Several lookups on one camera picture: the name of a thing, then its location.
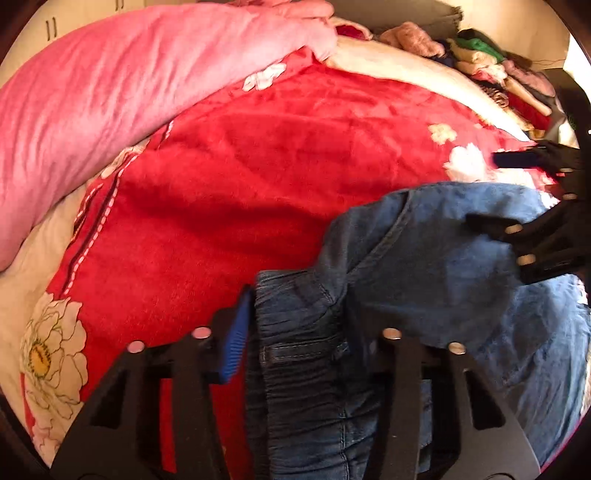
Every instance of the blue denim shirt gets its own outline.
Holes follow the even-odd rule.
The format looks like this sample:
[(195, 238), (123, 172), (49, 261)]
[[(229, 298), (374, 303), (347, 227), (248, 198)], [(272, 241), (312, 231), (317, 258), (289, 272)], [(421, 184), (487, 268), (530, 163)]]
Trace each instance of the blue denim shirt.
[(346, 340), (351, 294), (426, 345), (465, 344), (546, 462), (579, 420), (589, 312), (574, 276), (525, 286), (509, 245), (464, 225), (470, 212), (526, 222), (544, 210), (508, 184), (403, 190), (337, 218), (308, 270), (261, 272), (246, 378), (257, 478), (362, 479), (384, 392)]

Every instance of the red blanket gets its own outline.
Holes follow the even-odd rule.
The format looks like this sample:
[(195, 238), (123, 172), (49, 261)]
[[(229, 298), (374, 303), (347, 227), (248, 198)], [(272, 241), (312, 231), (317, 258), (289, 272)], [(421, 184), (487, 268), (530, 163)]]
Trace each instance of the red blanket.
[[(285, 63), (265, 90), (234, 85), (185, 111), (143, 154), (90, 187), (49, 287), (54, 303), (63, 300), (54, 308), (77, 319), (75, 335), (85, 332), (83, 349), (64, 350), (82, 390), (77, 397), (59, 384), (62, 394), (52, 401), (68, 407), (40, 408), (35, 389), (58, 381), (24, 375), (37, 436), (53, 438), (52, 427), (35, 430), (46, 425), (40, 416), (72, 417), (131, 341), (173, 342), (230, 306), (258, 271), (309, 266), (330, 221), (348, 208), (448, 180), (443, 164), (456, 146), (475, 144), (487, 159), (524, 146), (420, 87), (333, 70), (306, 50)], [(45, 350), (35, 348), (26, 368), (49, 376)], [(250, 471), (243, 388), (240, 373), (213, 392), (235, 480)], [(170, 414), (163, 412), (164, 463), (173, 468)]]

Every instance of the jeans seam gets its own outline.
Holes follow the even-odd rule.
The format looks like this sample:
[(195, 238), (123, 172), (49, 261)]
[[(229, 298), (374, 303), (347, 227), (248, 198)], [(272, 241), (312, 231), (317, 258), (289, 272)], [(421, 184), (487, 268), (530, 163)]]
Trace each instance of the jeans seam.
[(410, 214), (413, 212), (415, 196), (415, 192), (407, 192), (406, 202), (386, 234), (357, 265), (347, 272), (348, 283), (355, 283), (364, 271), (373, 267), (394, 246), (398, 237), (400, 237), (402, 231), (406, 227)]
[(350, 469), (349, 469), (349, 460), (347, 459), (347, 455), (345, 453), (345, 436), (346, 436), (346, 425), (345, 425), (345, 418), (346, 412), (345, 409), (341, 410), (342, 412), (342, 420), (340, 422), (340, 457), (343, 459), (343, 466), (345, 467), (345, 480), (350, 479)]
[(324, 352), (300, 353), (299, 355), (286, 355), (286, 356), (282, 356), (281, 359), (279, 359), (279, 360), (276, 359), (275, 362), (281, 361), (284, 358), (308, 358), (308, 357), (317, 356), (317, 355), (324, 355)]
[(328, 289), (320, 281), (320, 279), (318, 278), (317, 273), (315, 271), (313, 271), (313, 270), (309, 270), (309, 271), (314, 275), (314, 278), (316, 279), (316, 283), (320, 287), (320, 291), (322, 292), (323, 297), (329, 302), (330, 305), (334, 305), (335, 300), (333, 299), (333, 297), (330, 294), (330, 292), (328, 291)]

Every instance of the pink blanket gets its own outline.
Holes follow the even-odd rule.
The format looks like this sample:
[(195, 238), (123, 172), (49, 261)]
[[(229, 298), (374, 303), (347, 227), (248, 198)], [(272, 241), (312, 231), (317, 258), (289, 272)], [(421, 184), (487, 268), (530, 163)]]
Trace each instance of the pink blanket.
[(301, 47), (326, 58), (335, 29), (301, 18), (307, 5), (147, 8), (73, 31), (28, 61), (0, 89), (0, 271), (49, 208), (123, 148)]

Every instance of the white flower pattern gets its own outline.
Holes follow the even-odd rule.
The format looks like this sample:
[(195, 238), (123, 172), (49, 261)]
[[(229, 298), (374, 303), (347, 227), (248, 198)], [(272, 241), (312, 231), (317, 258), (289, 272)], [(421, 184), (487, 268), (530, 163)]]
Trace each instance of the white flower pattern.
[(261, 72), (253, 73), (246, 77), (242, 90), (245, 92), (250, 92), (253, 88), (265, 90), (273, 85), (273, 80), (286, 70), (287, 65), (285, 63), (275, 63)]
[(472, 183), (492, 181), (512, 183), (535, 189), (534, 181), (523, 168), (492, 168), (487, 165), (482, 152), (474, 144), (455, 147), (449, 161), (443, 165), (447, 176), (453, 181)]
[(429, 125), (431, 140), (437, 145), (445, 145), (447, 141), (453, 142), (457, 138), (457, 132), (447, 124)]
[(80, 390), (88, 382), (86, 331), (77, 319), (81, 306), (45, 293), (21, 343), (25, 400), (35, 418), (33, 443), (48, 465), (82, 408)]

